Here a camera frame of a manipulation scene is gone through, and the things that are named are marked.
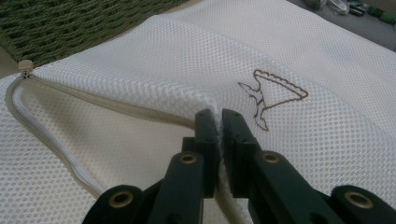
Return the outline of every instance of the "white fabric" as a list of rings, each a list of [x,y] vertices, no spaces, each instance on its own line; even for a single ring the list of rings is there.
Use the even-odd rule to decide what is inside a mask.
[[[0,80],[0,223],[80,223],[95,199],[8,112]]]
[[[238,111],[315,189],[356,185],[396,207],[395,71],[394,52],[286,1],[216,0],[34,73],[186,119]],[[228,202],[250,221],[246,201]]]
[[[147,189],[163,178],[183,136],[194,135],[190,128],[123,115],[34,81],[19,89],[20,111],[56,139],[72,166],[83,165],[86,170],[76,173],[92,176],[99,193],[119,184]]]

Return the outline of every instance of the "metal grommet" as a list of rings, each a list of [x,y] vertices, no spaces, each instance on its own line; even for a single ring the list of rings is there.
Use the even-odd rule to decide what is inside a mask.
[[[190,164],[196,162],[197,158],[192,155],[183,155],[182,157],[180,157],[180,161],[182,163]]]
[[[122,208],[134,200],[134,195],[129,190],[119,191],[111,195],[108,204],[113,208]]]
[[[348,191],[344,196],[350,203],[360,208],[369,209],[374,206],[373,201],[358,192]]]
[[[264,161],[268,161],[268,162],[271,162],[271,163],[279,162],[279,157],[277,155],[271,154],[271,153],[264,153],[262,155],[262,159]]]

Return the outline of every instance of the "green wicker chair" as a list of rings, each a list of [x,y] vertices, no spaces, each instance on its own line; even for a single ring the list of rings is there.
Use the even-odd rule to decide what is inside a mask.
[[[50,63],[185,1],[5,0],[0,3],[0,46],[16,62]]]

